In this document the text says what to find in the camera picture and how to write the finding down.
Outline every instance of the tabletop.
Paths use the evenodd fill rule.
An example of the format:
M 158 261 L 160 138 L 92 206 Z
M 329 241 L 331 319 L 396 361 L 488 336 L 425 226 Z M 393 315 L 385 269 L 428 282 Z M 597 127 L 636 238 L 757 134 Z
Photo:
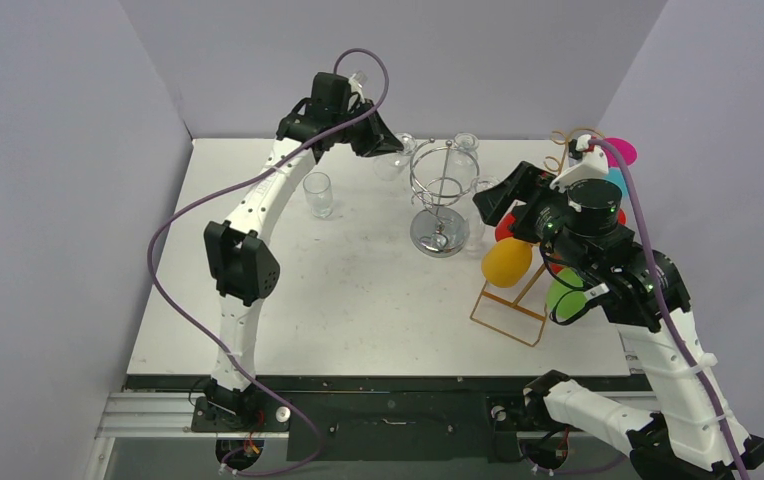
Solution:
M 177 209 L 257 174 L 272 143 L 196 140 Z M 546 155 L 561 153 L 549 140 L 487 140 L 478 150 L 482 174 L 499 179 L 521 160 L 541 166 Z M 258 374 L 527 376 L 551 369 L 583 376 L 629 374 L 620 337 L 599 308 L 572 326 L 548 324 L 534 348 L 471 321 L 484 282 L 485 252 L 443 259 L 419 252 L 409 238 L 419 207 L 412 205 L 407 172 L 385 182 L 373 174 L 372 161 L 355 157 L 346 145 L 335 146 L 315 167 L 332 179 L 334 213 L 325 220 L 313 217 L 301 188 L 285 207 L 269 245 L 282 274 L 262 308 Z M 170 295 L 214 331 L 220 306 L 202 233 L 209 221 L 222 221 L 242 195 L 218 198 L 175 222 L 158 267 Z M 493 243 L 493 229 L 487 230 L 485 251 Z M 533 260 L 522 282 L 539 265 Z M 543 310 L 552 281 L 543 277 L 523 306 Z M 514 298 L 514 290 L 504 296 Z M 480 315 L 506 315 L 502 321 L 510 328 L 540 325 L 522 314 L 509 317 L 509 309 L 486 308 Z M 153 288 L 128 374 L 208 375 L 216 354 L 217 347 Z

